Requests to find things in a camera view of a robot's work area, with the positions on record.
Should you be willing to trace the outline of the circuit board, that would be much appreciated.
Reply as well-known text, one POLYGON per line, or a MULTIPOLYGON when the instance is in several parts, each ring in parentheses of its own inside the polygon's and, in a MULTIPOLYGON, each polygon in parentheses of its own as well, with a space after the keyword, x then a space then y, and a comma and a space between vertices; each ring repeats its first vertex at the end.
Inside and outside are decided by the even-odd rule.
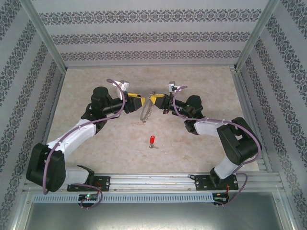
POLYGON ((213 203, 215 205, 225 205, 229 202, 228 193, 213 193, 213 203))
POLYGON ((88 201, 88 202, 94 202, 98 200, 98 194, 84 194, 79 195, 78 201, 88 201))

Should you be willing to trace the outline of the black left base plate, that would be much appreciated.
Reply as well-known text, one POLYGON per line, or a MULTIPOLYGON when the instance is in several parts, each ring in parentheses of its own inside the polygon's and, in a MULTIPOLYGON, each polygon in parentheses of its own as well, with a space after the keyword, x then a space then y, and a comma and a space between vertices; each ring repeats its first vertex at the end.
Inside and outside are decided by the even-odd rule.
POLYGON ((87 181, 80 185, 68 185, 67 191, 69 192, 97 192, 97 189, 86 187, 85 184, 91 185, 93 187, 99 188, 102 192, 108 192, 110 186, 110 177, 109 176, 93 176, 87 179, 87 181))

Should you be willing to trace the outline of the grey metal sheet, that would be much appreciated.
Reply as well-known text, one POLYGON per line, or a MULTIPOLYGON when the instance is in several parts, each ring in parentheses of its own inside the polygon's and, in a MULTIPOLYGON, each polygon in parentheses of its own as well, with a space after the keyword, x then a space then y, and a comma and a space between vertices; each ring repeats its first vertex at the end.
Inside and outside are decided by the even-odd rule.
POLYGON ((214 203, 35 204, 21 195, 9 230, 299 230, 283 191, 243 192, 214 203))

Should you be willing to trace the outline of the aluminium frame post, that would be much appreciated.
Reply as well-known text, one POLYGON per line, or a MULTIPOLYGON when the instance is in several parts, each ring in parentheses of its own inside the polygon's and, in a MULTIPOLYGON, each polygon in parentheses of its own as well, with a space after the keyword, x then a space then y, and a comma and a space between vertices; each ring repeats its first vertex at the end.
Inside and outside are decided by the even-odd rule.
POLYGON ((246 59, 248 58, 251 50, 253 49, 255 43, 265 28, 266 23, 270 19, 279 2, 280 0, 268 0, 265 8, 263 9, 263 12, 259 17, 259 20, 257 21, 252 33, 250 34, 250 37, 247 40, 247 43, 245 44, 237 60, 237 63, 235 64, 235 69, 237 72, 242 69, 246 59))
POLYGON ((61 70, 61 72, 66 72, 67 66, 60 55, 51 35, 49 34, 46 26, 44 25, 39 13, 35 9, 31 0, 19 0, 22 7, 26 11, 28 17, 32 21, 33 25, 35 26, 37 32, 39 33, 41 39, 45 43, 46 47, 48 48, 50 54, 52 55, 53 59, 55 60, 57 66, 61 70))

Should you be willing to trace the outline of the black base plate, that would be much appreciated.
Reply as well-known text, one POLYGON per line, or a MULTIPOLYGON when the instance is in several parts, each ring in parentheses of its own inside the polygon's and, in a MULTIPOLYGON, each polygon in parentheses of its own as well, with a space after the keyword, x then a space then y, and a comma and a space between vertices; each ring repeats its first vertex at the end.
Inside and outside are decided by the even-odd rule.
POLYGON ((230 175, 225 179, 217 180, 215 183, 210 175, 195 175, 195 188, 197 191, 217 191, 217 190, 238 190, 238 182, 235 175, 230 175))
POLYGON ((69 192, 97 192, 97 189, 86 187, 85 184, 91 185, 93 187, 99 188, 102 192, 108 192, 110 186, 110 177, 109 176, 93 176, 87 179, 87 181, 80 185, 68 185, 67 191, 69 192))

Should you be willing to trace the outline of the large metal keyring band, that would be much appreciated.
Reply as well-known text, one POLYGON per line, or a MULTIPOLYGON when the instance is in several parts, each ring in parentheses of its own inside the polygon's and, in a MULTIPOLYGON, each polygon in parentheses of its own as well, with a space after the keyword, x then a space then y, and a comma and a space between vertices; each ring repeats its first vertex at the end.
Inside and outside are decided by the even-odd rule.
POLYGON ((151 115, 152 109, 153 109, 153 102, 151 101, 151 96, 155 94, 155 91, 151 91, 146 99, 145 105, 142 107, 142 112, 140 116, 140 121, 143 123, 146 123, 149 116, 151 115))

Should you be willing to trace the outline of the left circuit board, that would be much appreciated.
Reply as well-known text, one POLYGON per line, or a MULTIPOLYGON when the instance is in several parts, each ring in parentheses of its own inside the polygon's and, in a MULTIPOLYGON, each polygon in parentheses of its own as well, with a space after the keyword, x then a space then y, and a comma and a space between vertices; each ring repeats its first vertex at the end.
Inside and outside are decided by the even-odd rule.
POLYGON ((78 201, 88 201, 88 202, 94 202, 98 200, 98 194, 84 194, 79 195, 78 201))

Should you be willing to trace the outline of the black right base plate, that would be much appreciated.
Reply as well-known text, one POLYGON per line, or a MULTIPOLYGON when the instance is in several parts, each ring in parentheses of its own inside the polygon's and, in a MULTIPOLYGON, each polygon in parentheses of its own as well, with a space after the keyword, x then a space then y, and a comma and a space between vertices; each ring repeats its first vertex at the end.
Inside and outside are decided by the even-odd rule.
POLYGON ((195 175, 195 188, 197 191, 217 191, 217 190, 238 190, 238 182, 235 175, 230 175, 225 179, 217 180, 215 183, 210 175, 195 175))

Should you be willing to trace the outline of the right circuit board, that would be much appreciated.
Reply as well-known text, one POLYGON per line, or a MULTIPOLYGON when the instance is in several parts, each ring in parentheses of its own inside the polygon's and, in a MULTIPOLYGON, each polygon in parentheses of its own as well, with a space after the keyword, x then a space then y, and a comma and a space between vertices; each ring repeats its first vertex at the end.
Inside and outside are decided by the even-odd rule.
POLYGON ((229 202, 228 193, 213 193, 213 203, 215 205, 225 205, 229 202))

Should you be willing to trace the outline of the aluminium side rail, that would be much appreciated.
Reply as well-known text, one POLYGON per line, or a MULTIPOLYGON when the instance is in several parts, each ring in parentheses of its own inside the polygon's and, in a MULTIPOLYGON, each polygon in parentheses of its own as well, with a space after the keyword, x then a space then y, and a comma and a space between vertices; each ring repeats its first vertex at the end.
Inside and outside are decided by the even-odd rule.
POLYGON ((49 70, 35 103, 27 131, 27 140, 23 143, 24 155, 29 159, 28 169, 30 172, 36 171, 37 167, 44 167, 44 163, 39 162, 40 150, 38 147, 44 147, 47 142, 64 76, 65 73, 49 70))
POLYGON ((257 159, 257 164, 259 166, 260 171, 266 171, 266 172, 273 172, 272 167, 270 165, 270 161, 267 155, 267 151, 265 148, 265 144, 263 143, 262 136, 259 130, 259 127, 257 125, 257 121, 252 109, 252 104, 249 100, 248 92, 246 90, 246 87, 244 85, 244 82, 242 80, 242 76, 239 72, 237 72, 234 65, 230 65, 230 72, 233 77, 234 85, 236 88, 236 92, 240 101, 240 105, 242 108, 242 112, 244 115, 244 118, 246 122, 251 127, 252 131, 257 135, 261 145, 262 145, 262 152, 261 156, 257 159))

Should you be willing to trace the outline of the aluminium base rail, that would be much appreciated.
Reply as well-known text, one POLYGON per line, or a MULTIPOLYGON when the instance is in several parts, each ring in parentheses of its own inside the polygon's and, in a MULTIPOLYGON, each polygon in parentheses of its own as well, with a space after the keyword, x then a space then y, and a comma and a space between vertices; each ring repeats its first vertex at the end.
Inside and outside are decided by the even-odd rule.
MULTIPOLYGON (((110 193, 187 193, 196 191, 191 173, 99 173, 109 176, 110 193)), ((244 192, 274 192, 284 190, 284 184, 277 172, 246 172, 247 183, 244 192)))

